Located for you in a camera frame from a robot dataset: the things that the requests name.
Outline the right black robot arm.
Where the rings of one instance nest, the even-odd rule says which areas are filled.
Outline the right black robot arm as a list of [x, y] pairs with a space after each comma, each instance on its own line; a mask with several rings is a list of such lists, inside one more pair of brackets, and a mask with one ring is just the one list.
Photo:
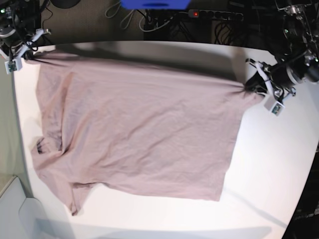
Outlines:
[[0, 55], [13, 60], [19, 50], [38, 50], [36, 31], [41, 29], [41, 15], [48, 0], [2, 0], [0, 2]]

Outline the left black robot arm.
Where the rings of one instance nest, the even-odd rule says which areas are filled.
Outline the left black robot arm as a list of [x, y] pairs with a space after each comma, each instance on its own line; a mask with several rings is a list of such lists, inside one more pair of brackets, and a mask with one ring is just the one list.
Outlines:
[[296, 95], [296, 85], [319, 81], [319, 2], [317, 0], [245, 0], [249, 23], [276, 60], [274, 65], [247, 59], [256, 73], [245, 90], [267, 93], [279, 102]]

